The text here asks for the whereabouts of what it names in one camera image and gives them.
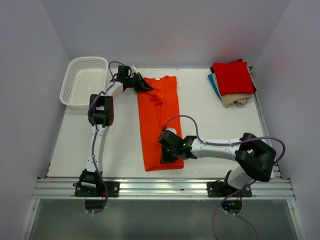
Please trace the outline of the orange t shirt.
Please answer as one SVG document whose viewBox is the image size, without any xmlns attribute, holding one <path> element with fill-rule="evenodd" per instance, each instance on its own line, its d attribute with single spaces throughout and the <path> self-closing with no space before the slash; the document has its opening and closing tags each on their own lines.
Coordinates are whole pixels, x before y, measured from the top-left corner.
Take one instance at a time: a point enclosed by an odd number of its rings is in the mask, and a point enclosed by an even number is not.
<svg viewBox="0 0 320 240">
<path fill-rule="evenodd" d="M 162 163 L 162 145 L 158 137 L 162 127 L 176 130 L 181 137 L 182 129 L 179 118 L 171 120 L 180 114 L 177 93 L 177 77 L 145 78 L 153 90 L 137 94 L 140 138 L 144 169 L 148 171 L 176 170 L 184 167 L 184 160 L 179 158 L 174 162 Z"/>
</svg>

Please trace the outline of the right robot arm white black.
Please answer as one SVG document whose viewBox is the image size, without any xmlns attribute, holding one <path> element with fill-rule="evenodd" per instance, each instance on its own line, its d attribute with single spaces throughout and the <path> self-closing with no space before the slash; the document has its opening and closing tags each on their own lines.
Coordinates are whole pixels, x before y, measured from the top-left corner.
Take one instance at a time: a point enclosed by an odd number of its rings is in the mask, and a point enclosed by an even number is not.
<svg viewBox="0 0 320 240">
<path fill-rule="evenodd" d="M 208 142 L 197 136 L 181 138 L 171 130 L 164 130 L 158 143 L 167 159 L 217 158 L 237 162 L 239 166 L 230 170 L 221 184 L 227 196 L 235 196 L 246 184 L 252 181 L 269 182 L 273 170 L 276 151 L 260 137 L 244 133 L 235 140 Z"/>
</svg>

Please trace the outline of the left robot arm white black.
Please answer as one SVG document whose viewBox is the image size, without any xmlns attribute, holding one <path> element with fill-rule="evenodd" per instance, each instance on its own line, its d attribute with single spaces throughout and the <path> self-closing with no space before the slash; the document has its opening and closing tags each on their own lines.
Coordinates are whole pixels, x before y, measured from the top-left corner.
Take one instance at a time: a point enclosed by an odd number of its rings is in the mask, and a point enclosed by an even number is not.
<svg viewBox="0 0 320 240">
<path fill-rule="evenodd" d="M 103 152 L 109 127 L 114 121 L 114 99 L 129 88 L 137 93 L 153 90 L 136 69 L 120 64 L 107 88 L 90 96 L 87 117 L 91 125 L 91 147 L 78 187 L 86 187 L 95 197 L 104 190 Z"/>
</svg>

